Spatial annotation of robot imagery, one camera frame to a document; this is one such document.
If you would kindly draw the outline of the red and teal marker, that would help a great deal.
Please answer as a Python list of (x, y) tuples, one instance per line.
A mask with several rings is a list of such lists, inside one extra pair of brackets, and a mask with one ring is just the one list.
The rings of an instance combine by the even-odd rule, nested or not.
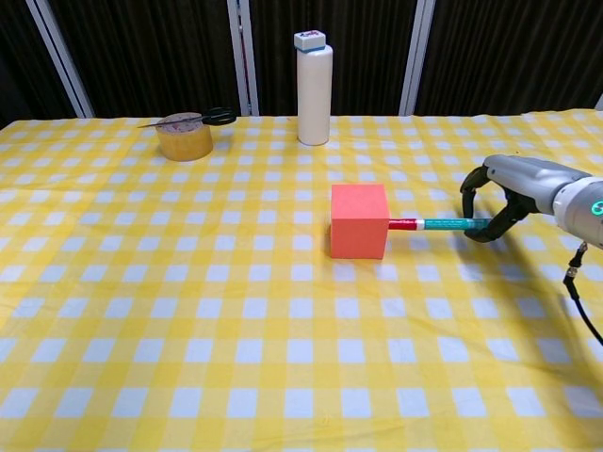
[(488, 226), (489, 218), (391, 218), (389, 230), (398, 231), (467, 231)]

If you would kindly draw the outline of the white mahjong tile block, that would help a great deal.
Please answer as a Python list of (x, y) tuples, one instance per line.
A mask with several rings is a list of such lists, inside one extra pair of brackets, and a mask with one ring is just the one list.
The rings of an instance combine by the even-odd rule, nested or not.
[(308, 30), (293, 35), (294, 47), (303, 53), (321, 50), (326, 46), (326, 35), (318, 30)]

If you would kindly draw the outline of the white cylindrical bottle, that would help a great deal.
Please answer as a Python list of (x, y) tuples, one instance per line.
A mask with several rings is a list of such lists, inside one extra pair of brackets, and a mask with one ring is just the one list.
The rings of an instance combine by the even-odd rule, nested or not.
[(318, 146), (329, 140), (333, 55), (330, 45), (297, 52), (298, 139), (305, 145)]

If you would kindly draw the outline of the red cube block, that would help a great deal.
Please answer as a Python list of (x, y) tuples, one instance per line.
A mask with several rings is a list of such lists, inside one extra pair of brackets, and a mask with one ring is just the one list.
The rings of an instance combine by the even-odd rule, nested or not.
[(390, 212), (382, 184), (339, 184), (331, 193), (331, 257), (382, 259)]

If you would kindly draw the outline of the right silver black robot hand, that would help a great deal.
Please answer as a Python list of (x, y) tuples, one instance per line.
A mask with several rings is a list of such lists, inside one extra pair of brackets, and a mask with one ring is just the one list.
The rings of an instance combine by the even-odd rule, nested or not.
[(476, 192), (490, 182), (503, 189), (507, 204), (486, 228), (467, 230), (464, 234), (474, 241), (488, 243), (502, 237), (529, 214), (554, 217), (553, 201), (557, 193), (586, 177), (595, 176), (539, 158), (490, 155), (465, 177), (461, 185), (463, 216), (473, 218)]

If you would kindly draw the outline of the black pleated curtain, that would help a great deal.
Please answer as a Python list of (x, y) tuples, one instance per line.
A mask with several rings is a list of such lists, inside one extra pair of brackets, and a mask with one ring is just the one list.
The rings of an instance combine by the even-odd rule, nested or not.
[[(48, 0), (95, 116), (239, 108), (227, 0)], [(335, 115), (395, 115), (418, 0), (249, 0), (259, 111), (296, 111), (293, 36), (334, 50)], [(435, 0), (415, 113), (592, 108), (603, 0)], [(25, 0), (0, 0), (0, 128), (74, 109)]]

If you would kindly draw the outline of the black handled scissors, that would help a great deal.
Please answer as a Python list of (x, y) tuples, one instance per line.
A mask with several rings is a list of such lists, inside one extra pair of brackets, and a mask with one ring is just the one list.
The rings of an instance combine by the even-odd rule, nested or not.
[(172, 121), (160, 121), (156, 123), (141, 125), (141, 128), (148, 127), (159, 127), (159, 126), (167, 126), (174, 125), (180, 123), (190, 123), (190, 122), (201, 122), (203, 124), (209, 126), (223, 126), (236, 121), (236, 113), (232, 108), (227, 107), (214, 107), (208, 110), (204, 114), (199, 114), (197, 116), (191, 118), (183, 118), (179, 120)]

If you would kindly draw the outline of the yellow white checkered tablecloth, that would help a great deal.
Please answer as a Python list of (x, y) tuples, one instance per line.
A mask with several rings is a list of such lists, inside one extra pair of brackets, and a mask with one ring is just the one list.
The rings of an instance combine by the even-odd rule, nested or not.
[(0, 130), (0, 452), (603, 452), (551, 218), (328, 251), (333, 184), (453, 218), (490, 154), (603, 175), (603, 112), (340, 117), (322, 147), (242, 118), (189, 163), (145, 124)]

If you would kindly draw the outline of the yellowish clear packing tape roll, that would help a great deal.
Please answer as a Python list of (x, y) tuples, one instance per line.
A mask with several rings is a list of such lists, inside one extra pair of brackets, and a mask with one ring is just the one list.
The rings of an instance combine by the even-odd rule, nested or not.
[(203, 158), (213, 150), (210, 128), (201, 115), (183, 112), (169, 115), (155, 127), (159, 151), (172, 161), (187, 162)]

